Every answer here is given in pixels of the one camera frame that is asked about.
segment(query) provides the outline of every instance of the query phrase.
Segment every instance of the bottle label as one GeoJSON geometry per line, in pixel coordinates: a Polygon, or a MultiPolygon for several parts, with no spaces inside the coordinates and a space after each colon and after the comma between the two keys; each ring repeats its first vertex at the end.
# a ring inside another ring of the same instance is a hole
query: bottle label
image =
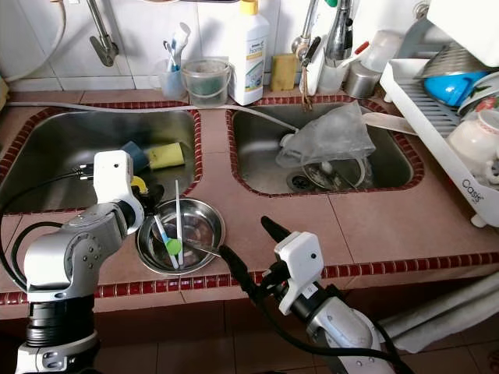
{"type": "Polygon", "coordinates": [[[259,89],[264,84],[265,38],[246,42],[246,85],[245,91],[259,89]]]}

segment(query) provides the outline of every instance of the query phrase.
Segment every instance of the red tile border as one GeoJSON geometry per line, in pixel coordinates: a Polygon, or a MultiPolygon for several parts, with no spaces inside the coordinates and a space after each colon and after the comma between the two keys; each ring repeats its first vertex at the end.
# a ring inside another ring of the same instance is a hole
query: red tile border
{"type": "MultiPolygon", "coordinates": [[[[261,100],[256,101],[252,105],[254,106],[264,106],[264,105],[279,105],[279,104],[301,104],[301,97],[264,97],[261,100]]],[[[346,95],[329,95],[329,96],[315,96],[312,98],[313,103],[350,103],[355,99],[346,95]]],[[[370,109],[371,111],[379,112],[379,113],[387,113],[383,107],[374,101],[362,99],[358,100],[359,105],[370,109]]],[[[241,178],[238,173],[238,157],[237,157],[237,146],[235,144],[235,133],[234,133],[234,124],[232,122],[232,116],[236,111],[227,110],[225,112],[225,123],[227,125],[228,131],[228,148],[231,158],[231,171],[234,179],[242,185],[246,190],[254,193],[258,196],[265,196],[269,198],[274,197],[292,197],[292,196],[307,196],[307,195],[321,195],[321,194],[338,194],[338,193],[347,193],[347,192],[332,192],[332,191],[323,191],[323,192],[304,192],[304,193],[265,193],[260,192],[249,185],[241,178]]],[[[360,192],[380,192],[380,191],[402,191],[405,189],[411,189],[418,185],[424,177],[424,164],[419,158],[417,152],[412,148],[411,144],[405,137],[405,135],[400,132],[391,132],[395,143],[398,145],[400,151],[405,155],[408,162],[412,166],[413,175],[410,181],[405,183],[403,186],[397,188],[380,188],[380,189],[357,189],[354,191],[348,191],[348,193],[360,193],[360,192]]]]}
{"type": "MultiPolygon", "coordinates": [[[[442,256],[429,259],[403,259],[376,263],[352,263],[349,265],[325,266],[323,279],[380,275],[386,273],[411,273],[424,270],[451,269],[465,266],[480,266],[499,263],[499,252],[473,253],[470,255],[442,256]]],[[[263,271],[250,272],[252,278],[260,283],[263,271]]],[[[237,281],[230,274],[146,280],[120,284],[102,284],[97,287],[95,298],[113,298],[130,295],[160,294],[203,288],[238,287],[237,281]]],[[[0,293],[0,306],[26,304],[25,293],[0,293]]]]}
{"type": "MultiPolygon", "coordinates": [[[[98,108],[118,108],[118,109],[137,109],[140,105],[146,104],[145,108],[173,108],[173,107],[182,107],[185,106],[185,103],[180,101],[148,101],[147,103],[141,102],[125,102],[125,103],[86,103],[83,105],[90,105],[98,108]]],[[[12,141],[9,148],[5,152],[4,157],[0,160],[0,184],[5,179],[6,175],[9,173],[10,168],[17,157],[17,154],[24,146],[24,143],[27,141],[27,138],[34,130],[34,128],[40,125],[44,120],[48,119],[53,115],[58,115],[61,113],[70,113],[73,110],[65,109],[65,108],[46,108],[42,111],[39,111],[35,115],[31,116],[24,127],[17,133],[16,138],[12,141]]],[[[194,120],[194,150],[201,148],[201,114],[198,110],[190,110],[188,111],[194,120]]],[[[194,179],[191,185],[187,188],[187,190],[182,194],[182,196],[187,196],[190,192],[194,190],[196,185],[200,182],[203,177],[203,158],[201,152],[194,154],[194,179]]],[[[42,210],[42,211],[31,211],[26,212],[24,214],[33,214],[33,213],[70,213],[70,212],[79,212],[83,210],[84,207],[71,208],[71,209],[57,209],[57,210],[42,210]]]]}

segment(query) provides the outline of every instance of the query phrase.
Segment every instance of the white cup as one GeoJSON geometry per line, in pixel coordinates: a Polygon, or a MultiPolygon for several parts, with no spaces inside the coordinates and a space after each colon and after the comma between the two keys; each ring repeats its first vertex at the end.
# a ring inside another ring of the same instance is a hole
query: white cup
{"type": "Polygon", "coordinates": [[[167,71],[168,60],[160,60],[154,65],[149,75],[149,84],[155,89],[161,89],[163,96],[170,100],[181,100],[187,95],[182,84],[182,72],[167,71]]]}
{"type": "Polygon", "coordinates": [[[463,121],[447,141],[473,175],[487,176],[499,150],[499,112],[480,111],[477,119],[463,121]]]}

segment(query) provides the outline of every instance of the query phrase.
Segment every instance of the plastic bucket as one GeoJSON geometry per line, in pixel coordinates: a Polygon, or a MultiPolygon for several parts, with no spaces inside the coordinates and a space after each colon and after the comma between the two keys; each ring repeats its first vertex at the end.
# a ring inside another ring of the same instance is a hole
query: plastic bucket
{"type": "Polygon", "coordinates": [[[182,67],[182,83],[190,103],[199,108],[216,108],[227,101],[227,86],[232,69],[228,62],[203,58],[182,67]]]}

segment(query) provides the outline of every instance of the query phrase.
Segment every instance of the tiled countertop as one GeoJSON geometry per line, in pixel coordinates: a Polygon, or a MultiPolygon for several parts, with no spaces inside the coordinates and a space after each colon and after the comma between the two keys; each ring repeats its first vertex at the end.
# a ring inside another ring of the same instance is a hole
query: tiled countertop
{"type": "MultiPolygon", "coordinates": [[[[14,100],[89,103],[163,99],[157,91],[131,90],[18,93],[14,100]]],[[[0,156],[23,124],[40,110],[7,108],[0,114],[0,156]]],[[[200,115],[203,176],[189,197],[221,212],[227,226],[225,244],[256,271],[256,277],[274,261],[274,243],[260,226],[262,215],[292,230],[316,233],[329,266],[323,275],[330,279],[324,282],[341,288],[470,277],[499,269],[497,232],[471,225],[471,207],[417,137],[406,136],[424,163],[423,180],[415,187],[269,198],[251,193],[232,176],[225,110],[200,110],[200,115]]],[[[43,214],[43,220],[64,222],[72,215],[43,214]]],[[[4,246],[41,219],[40,214],[6,217],[2,225],[4,246]]],[[[25,243],[41,232],[33,233],[25,243]]],[[[19,251],[19,259],[26,246],[19,251]]],[[[242,297],[237,286],[229,287],[227,274],[225,263],[215,259],[194,274],[165,280],[140,262],[131,236],[101,268],[100,284],[108,286],[98,290],[101,298],[96,301],[96,310],[242,297]]],[[[17,305],[23,296],[16,291],[5,271],[0,270],[0,305],[8,304],[0,307],[0,319],[26,312],[26,305],[17,305]]]]}

